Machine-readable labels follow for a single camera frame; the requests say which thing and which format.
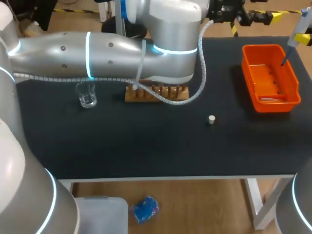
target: white coiled cable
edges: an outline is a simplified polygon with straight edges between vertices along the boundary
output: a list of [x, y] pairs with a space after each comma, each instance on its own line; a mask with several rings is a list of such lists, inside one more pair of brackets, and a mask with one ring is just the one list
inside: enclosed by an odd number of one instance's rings
[[170, 104], [170, 105], [184, 105], [187, 103], [190, 103], [191, 101], [195, 100], [203, 91], [205, 84], [206, 84], [206, 78], [207, 78], [207, 72], [206, 72], [206, 63], [204, 58], [204, 52], [203, 52], [203, 35], [207, 28], [214, 23], [213, 20], [208, 21], [202, 30], [199, 33], [198, 38], [198, 53], [199, 53], [199, 60], [201, 64], [201, 70], [202, 70], [202, 80], [199, 89], [197, 92], [190, 97], [187, 100], [184, 101], [172, 101], [169, 99], [164, 98], [163, 96], [159, 95], [158, 93], [154, 92], [153, 90], [150, 90], [147, 86], [136, 83], [135, 80], [132, 79], [124, 79], [124, 78], [50, 78], [50, 77], [40, 77], [40, 76], [34, 76], [34, 75], [27, 75], [27, 74], [21, 74], [21, 73], [14, 73], [15, 78], [26, 78], [26, 79], [33, 79], [33, 80], [41, 80], [41, 81], [50, 81], [50, 82], [82, 82], [82, 81], [119, 81], [119, 82], [125, 82], [129, 84], [137, 84], [138, 87], [141, 89], [144, 89], [146, 92], [150, 93], [154, 97], [158, 98], [159, 100]]

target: water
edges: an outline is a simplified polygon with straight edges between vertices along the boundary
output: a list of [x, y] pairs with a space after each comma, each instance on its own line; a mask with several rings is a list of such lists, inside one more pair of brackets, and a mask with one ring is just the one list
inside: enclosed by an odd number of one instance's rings
[[84, 108], [94, 107], [98, 102], [95, 93], [88, 93], [88, 94], [81, 95], [79, 99], [80, 99], [81, 105]]

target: black tablecloth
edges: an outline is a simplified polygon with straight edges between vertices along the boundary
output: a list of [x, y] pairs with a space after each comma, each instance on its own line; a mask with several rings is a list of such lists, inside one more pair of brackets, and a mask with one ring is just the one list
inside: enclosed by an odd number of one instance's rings
[[[83, 110], [75, 83], [22, 82], [27, 141], [57, 179], [294, 174], [312, 153], [312, 82], [298, 53], [302, 101], [287, 114], [257, 114], [240, 68], [243, 45], [287, 39], [204, 39], [206, 88], [185, 106], [124, 103], [124, 84], [97, 82], [98, 103]], [[191, 95], [200, 81], [197, 60]]]

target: glass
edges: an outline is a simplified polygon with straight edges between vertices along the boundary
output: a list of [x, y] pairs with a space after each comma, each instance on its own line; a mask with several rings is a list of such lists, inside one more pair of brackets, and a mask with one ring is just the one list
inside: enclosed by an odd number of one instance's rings
[[92, 108], [97, 104], [95, 84], [93, 82], [80, 82], [76, 85], [76, 93], [84, 108]]

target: orange basket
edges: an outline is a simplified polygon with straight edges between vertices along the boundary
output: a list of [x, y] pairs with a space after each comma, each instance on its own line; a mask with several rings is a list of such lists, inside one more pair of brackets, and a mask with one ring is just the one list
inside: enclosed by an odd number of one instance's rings
[[256, 111], [289, 112], [301, 101], [299, 82], [280, 45], [243, 46], [242, 69]]

